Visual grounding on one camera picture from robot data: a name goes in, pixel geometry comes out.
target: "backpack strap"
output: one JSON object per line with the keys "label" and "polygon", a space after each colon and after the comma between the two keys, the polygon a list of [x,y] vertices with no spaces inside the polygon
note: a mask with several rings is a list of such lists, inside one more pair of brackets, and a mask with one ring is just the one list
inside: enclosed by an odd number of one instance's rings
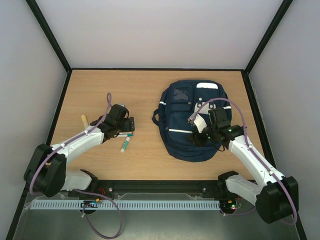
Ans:
{"label": "backpack strap", "polygon": [[158,114],[159,114],[159,109],[154,110],[153,116],[151,118],[152,122],[157,126],[159,126],[159,121],[156,119],[156,115],[158,115]]}

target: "wooden tabletop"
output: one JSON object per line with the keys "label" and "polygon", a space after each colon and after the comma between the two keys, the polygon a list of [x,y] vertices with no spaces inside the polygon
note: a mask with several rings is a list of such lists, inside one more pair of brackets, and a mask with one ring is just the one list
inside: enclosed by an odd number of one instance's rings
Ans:
{"label": "wooden tabletop", "polygon": [[[242,162],[228,150],[198,163],[178,160],[168,154],[151,117],[158,108],[161,93],[181,79],[207,79],[222,84],[228,98],[243,111],[248,136],[262,153],[238,71],[73,70],[51,144],[83,131],[81,115],[85,114],[89,123],[98,119],[106,110],[107,92],[111,92],[112,104],[125,104],[134,117],[134,136],[124,153],[120,149],[125,139],[112,138],[79,156],[69,164],[69,170],[85,169],[101,180],[216,180],[218,175],[231,170],[253,179]],[[234,107],[231,124],[242,126]]]}

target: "yellow object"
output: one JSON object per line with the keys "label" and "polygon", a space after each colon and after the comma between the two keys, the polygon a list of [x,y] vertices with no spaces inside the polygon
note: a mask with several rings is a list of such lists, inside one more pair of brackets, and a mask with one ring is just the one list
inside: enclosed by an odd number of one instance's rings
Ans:
{"label": "yellow object", "polygon": [[87,120],[86,115],[81,115],[81,119],[83,122],[84,129],[87,129],[87,127],[89,127],[89,124],[88,124],[88,120]]}

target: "white backdrop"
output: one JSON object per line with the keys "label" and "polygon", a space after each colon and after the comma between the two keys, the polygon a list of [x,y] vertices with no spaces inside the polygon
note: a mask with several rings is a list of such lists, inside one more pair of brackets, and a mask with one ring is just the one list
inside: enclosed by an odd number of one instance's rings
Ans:
{"label": "white backdrop", "polygon": [[47,139],[66,72],[26,1],[0,7],[0,239],[6,238],[32,154]]}
{"label": "white backdrop", "polygon": [[299,183],[309,240],[320,235],[320,1],[295,0],[250,74],[275,162]]}
{"label": "white backdrop", "polygon": [[282,0],[37,0],[71,67],[248,64]]}

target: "backpack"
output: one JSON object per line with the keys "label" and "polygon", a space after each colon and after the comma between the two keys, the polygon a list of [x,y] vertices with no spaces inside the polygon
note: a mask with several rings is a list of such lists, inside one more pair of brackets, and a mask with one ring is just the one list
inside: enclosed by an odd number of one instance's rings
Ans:
{"label": "backpack", "polygon": [[[171,156],[196,163],[207,161],[216,154],[221,143],[208,141],[204,147],[197,147],[186,137],[197,128],[188,123],[188,118],[206,101],[219,97],[228,98],[222,85],[211,80],[179,80],[162,93],[152,121],[159,127],[164,146]],[[216,100],[206,104],[199,113],[207,126],[210,124],[208,110],[222,107],[231,121],[229,102]]]}

